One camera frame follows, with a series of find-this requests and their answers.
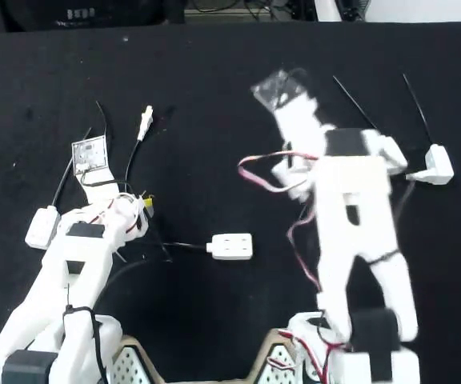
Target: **black table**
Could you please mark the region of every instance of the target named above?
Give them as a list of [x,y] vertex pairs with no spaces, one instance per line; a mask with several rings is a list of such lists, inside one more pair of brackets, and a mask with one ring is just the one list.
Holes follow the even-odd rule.
[[[266,332],[315,302],[284,236],[299,205],[236,172],[245,155],[281,146],[273,118],[249,92],[281,66],[309,71],[323,120],[366,127],[332,82],[338,75],[417,163],[430,143],[403,84],[401,73],[408,74],[432,136],[447,147],[456,172],[448,186],[417,186],[399,226],[419,316],[412,347],[424,383],[461,382],[461,24],[0,35],[0,329],[40,268],[42,253],[24,243],[29,221],[50,203],[70,143],[88,126],[102,132],[94,101],[106,107],[114,131],[110,165],[117,177],[140,114],[151,104],[158,118],[131,182],[156,197],[164,239],[204,243],[212,234],[251,232],[255,256],[224,263],[172,250],[174,262],[167,263],[158,247],[131,245],[122,251],[129,259],[145,254],[150,263],[116,282],[101,311],[142,342],[166,380],[245,376]],[[393,187],[396,199],[404,184]],[[71,179],[60,210],[82,205],[81,188]],[[314,234],[301,230],[297,237],[312,265]],[[370,305],[379,299],[378,287],[364,265],[357,271],[351,305]]]

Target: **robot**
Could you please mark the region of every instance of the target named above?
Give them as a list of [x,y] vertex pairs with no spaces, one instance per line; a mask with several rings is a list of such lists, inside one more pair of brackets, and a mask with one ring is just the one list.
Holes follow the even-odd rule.
[[[314,196],[307,218],[315,217],[321,250],[319,280],[313,277],[319,311],[296,314],[285,330],[275,331],[295,352],[292,363],[267,356],[269,369],[289,370],[297,384],[304,369],[311,377],[309,368],[325,384],[419,384],[418,357],[401,346],[414,340],[418,324],[389,202],[389,175],[407,166],[401,150],[375,130],[322,124],[315,117],[316,100],[292,73],[272,74],[252,91],[291,148],[277,153],[283,159],[272,173],[285,186],[278,190],[301,202]],[[150,215],[141,197],[119,192],[111,181],[106,139],[97,139],[73,144],[74,172],[91,204],[58,222],[51,219],[55,235],[42,269],[0,333],[0,384],[114,380],[122,328],[92,308],[109,277],[112,254],[146,233]],[[243,176],[262,180],[243,164]],[[348,206],[359,222],[350,221]],[[355,257],[369,263],[385,308],[349,313],[346,285]]]

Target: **white plug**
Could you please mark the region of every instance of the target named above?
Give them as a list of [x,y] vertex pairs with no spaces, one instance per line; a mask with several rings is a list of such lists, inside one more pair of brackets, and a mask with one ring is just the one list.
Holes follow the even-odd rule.
[[59,221],[60,215],[55,206],[39,208],[31,220],[24,241],[31,248],[46,250],[53,240]]
[[216,234],[206,245],[216,260],[250,260],[254,253],[251,234]]
[[145,112],[142,113],[142,122],[140,123],[140,131],[138,132],[138,140],[141,142],[145,138],[145,134],[152,124],[152,106],[147,106]]
[[455,175],[453,166],[447,155],[446,148],[438,144],[431,144],[430,149],[424,157],[426,170],[407,175],[407,180],[417,182],[429,182],[436,186],[448,184]]

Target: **black strap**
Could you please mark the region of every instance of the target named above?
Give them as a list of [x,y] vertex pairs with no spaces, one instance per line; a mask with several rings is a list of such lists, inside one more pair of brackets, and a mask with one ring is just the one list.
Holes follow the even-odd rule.
[[95,312],[89,306],[80,306],[78,308],[74,308],[72,305],[68,305],[65,308],[65,312],[63,312],[63,318],[67,314],[73,314],[75,312],[82,312],[86,311],[90,314],[90,318],[92,320],[92,329],[94,331],[94,341],[95,341],[95,358],[97,360],[97,367],[99,368],[99,373],[101,374],[101,379],[104,384],[108,384],[108,379],[106,377],[106,369],[102,364],[102,357],[101,357],[101,335],[99,333],[99,325],[97,320],[95,320]]
[[376,260],[373,260],[372,262],[368,262],[367,265],[368,266],[374,266],[374,265],[378,264],[379,262],[387,262],[387,261],[389,261],[389,259],[391,259],[398,252],[399,252],[399,250],[392,250],[391,252],[387,252],[386,254],[383,254],[382,256],[377,258]]

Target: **cable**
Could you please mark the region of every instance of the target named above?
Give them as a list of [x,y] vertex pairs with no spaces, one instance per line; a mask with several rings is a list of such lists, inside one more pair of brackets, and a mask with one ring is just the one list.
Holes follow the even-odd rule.
[[294,340],[296,342],[299,342],[303,349],[307,352],[307,355],[309,356],[309,359],[311,360],[312,366],[314,367],[316,374],[319,377],[319,381],[322,384],[326,384],[326,380],[323,377],[323,369],[319,368],[318,360],[314,356],[314,353],[312,352],[312,349],[309,347],[307,342],[303,340],[302,338],[297,338],[294,336],[290,331],[288,330],[277,330],[277,332],[283,336],[284,338],[289,338],[290,340]]
[[254,20],[256,22],[259,22],[259,12],[261,12],[261,10],[259,9],[259,12],[257,14],[255,14],[254,12],[252,12],[252,9],[250,8],[250,5],[248,4],[250,2],[250,0],[243,0],[243,5],[245,6],[245,8],[247,8],[247,11],[248,13],[252,16],[252,18],[254,18]]
[[[131,166],[133,165],[133,160],[134,156],[136,155],[136,152],[138,151],[138,147],[140,146],[141,141],[137,140],[136,144],[134,144],[134,148],[131,151],[131,155],[129,156],[129,160],[127,162],[127,167],[126,167],[126,180],[129,180],[129,172],[131,169]],[[127,192],[127,185],[124,186],[124,191]]]
[[[88,131],[85,133],[85,136],[83,136],[83,140],[86,140],[86,138],[88,138],[91,131],[92,131],[92,127],[90,127],[88,129]],[[58,203],[58,199],[60,198],[60,194],[62,194],[62,191],[63,191],[63,188],[65,186],[66,180],[69,177],[70,168],[72,168],[72,156],[70,156],[70,160],[67,163],[67,167],[63,171],[63,176],[60,179],[60,183],[58,184],[58,188],[56,189],[56,192],[54,192],[53,202],[51,203],[52,206],[56,206],[57,203]]]
[[[161,244],[157,244],[155,242],[143,242],[138,241],[139,243],[143,244],[144,246],[161,246]],[[197,244],[188,244],[187,242],[164,242],[164,246],[177,246],[179,248],[187,248],[190,250],[203,250],[206,251],[206,246],[201,246]]]
[[353,96],[351,96],[350,92],[344,87],[344,85],[334,76],[334,81],[337,83],[339,88],[344,92],[344,94],[350,99],[351,102],[355,105],[355,107],[359,110],[360,114],[366,119],[366,121],[369,123],[370,126],[375,128],[378,132],[380,132],[380,129],[376,126],[376,124],[373,123],[369,115],[366,113],[366,111],[357,103],[357,101],[354,99]]
[[311,272],[311,270],[309,269],[307,264],[303,261],[302,256],[300,255],[300,253],[296,249],[295,239],[293,238],[293,233],[294,233],[296,228],[298,228],[299,226],[304,226],[304,225],[308,224],[309,222],[311,222],[315,218],[314,207],[311,208],[311,210],[309,211],[309,213],[307,214],[307,216],[305,218],[302,218],[303,212],[305,211],[306,208],[307,208],[307,206],[303,207],[302,212],[300,213],[298,220],[296,222],[294,222],[292,226],[289,227],[289,230],[287,230],[287,232],[286,232],[286,236],[287,236],[287,239],[289,240],[289,243],[291,244],[291,246],[293,248],[293,251],[295,252],[295,256],[296,256],[296,259],[297,259],[299,265],[302,267],[303,273],[316,286],[318,291],[321,291],[321,285],[319,284],[319,280],[314,276],[314,274]]
[[[395,228],[398,228],[399,226],[399,219],[401,218],[401,214],[403,213],[403,210],[405,209],[405,206],[407,206],[408,200],[410,200],[410,197],[414,193],[415,189],[415,180],[412,180],[408,183],[407,188],[405,189],[405,192],[403,192],[403,196],[399,199],[398,203],[396,204],[396,207],[394,208],[394,225]],[[373,260],[372,262],[368,262],[368,266],[375,266],[376,264],[380,262],[387,262],[389,261],[393,256],[395,256],[397,253],[399,253],[399,250],[392,250],[391,252],[387,252],[386,254],[383,254],[379,258]]]
[[83,175],[81,176],[81,179],[79,180],[79,182],[81,183],[82,186],[107,186],[108,184],[123,184],[123,185],[126,185],[126,186],[129,187],[129,191],[131,192],[131,194],[134,194],[133,186],[129,182],[127,182],[126,180],[111,179],[111,180],[106,180],[105,182],[90,182],[90,183],[86,183],[85,182],[85,175],[86,175],[86,171],[83,172]]
[[421,116],[421,119],[423,120],[424,131],[426,132],[426,136],[428,137],[428,140],[431,143],[433,143],[434,141],[431,139],[430,129],[428,128],[428,123],[426,117],[424,116],[423,108],[421,108],[421,104],[419,104],[419,100],[417,99],[417,96],[415,96],[414,89],[412,88],[412,85],[408,81],[408,78],[405,74],[403,74],[403,80],[405,80],[405,84],[407,85],[408,91],[412,96],[412,100],[414,100],[415,106],[417,107],[417,111],[419,112],[419,116]]
[[108,127],[108,119],[106,118],[106,113],[104,112],[104,108],[102,107],[101,103],[98,100],[95,100],[95,104],[99,109],[99,113],[102,116],[102,120],[104,121],[104,135],[106,136],[106,145],[108,147],[108,153],[110,153],[111,143],[113,141],[113,132]]
[[399,219],[401,218],[401,214],[403,213],[403,210],[405,209],[405,206],[408,203],[408,200],[410,200],[410,197],[414,193],[415,189],[415,180],[411,180],[407,188],[405,189],[405,192],[403,192],[403,196],[399,199],[398,203],[396,204],[396,207],[394,209],[394,225],[395,228],[398,228],[399,225]]
[[202,10],[198,5],[197,5],[197,2],[195,0],[191,0],[191,3],[193,4],[193,7],[198,11],[200,12],[201,14],[210,14],[212,12],[219,12],[221,10],[229,10],[230,8],[234,8],[235,6],[238,5],[238,3],[240,2],[240,0],[234,0],[233,2],[231,2],[230,4],[226,5],[226,6],[222,6],[220,8],[214,8],[212,10]]
[[95,319],[95,312],[89,306],[80,306],[78,308],[73,308],[72,305],[67,305],[65,312],[63,312],[63,317],[65,319],[66,314],[73,314],[75,312],[86,311],[90,314],[90,319],[92,321],[92,330],[94,332],[94,341],[95,341],[95,359],[97,360],[97,367],[99,368],[99,373],[101,374],[101,379],[104,384],[108,384],[108,377],[106,376],[106,369],[102,364],[101,357],[101,334],[99,333],[99,327],[97,320]]
[[283,186],[283,187],[278,187],[278,186],[272,186],[269,182],[267,182],[264,178],[259,177],[258,175],[250,172],[249,170],[246,170],[243,167],[243,164],[246,162],[254,162],[257,161],[261,158],[271,158],[271,157],[276,157],[276,156],[299,156],[302,158],[305,158],[307,160],[318,160],[317,157],[313,156],[312,154],[304,154],[301,152],[296,152],[294,150],[280,150],[278,152],[273,152],[271,154],[254,154],[251,156],[246,156],[245,158],[241,159],[238,163],[238,173],[245,178],[248,181],[253,182],[254,184],[257,184],[258,186],[261,186],[265,190],[268,190],[274,194],[278,193],[283,193],[287,192],[288,190],[291,190],[297,186],[301,186],[304,182],[307,180],[302,180],[301,182],[296,182],[290,186]]
[[139,262],[133,262],[131,264],[127,264],[126,266],[123,266],[120,270],[118,270],[113,276],[111,276],[108,281],[106,282],[106,285],[102,288],[101,292],[99,293],[99,296],[97,297],[97,300],[95,301],[94,304],[94,310],[97,310],[98,306],[101,303],[102,297],[104,294],[109,290],[109,288],[117,281],[120,279],[121,276],[129,272],[130,270],[133,270],[134,268],[138,268],[139,266],[143,266],[146,263],[148,263],[149,260],[140,260]]

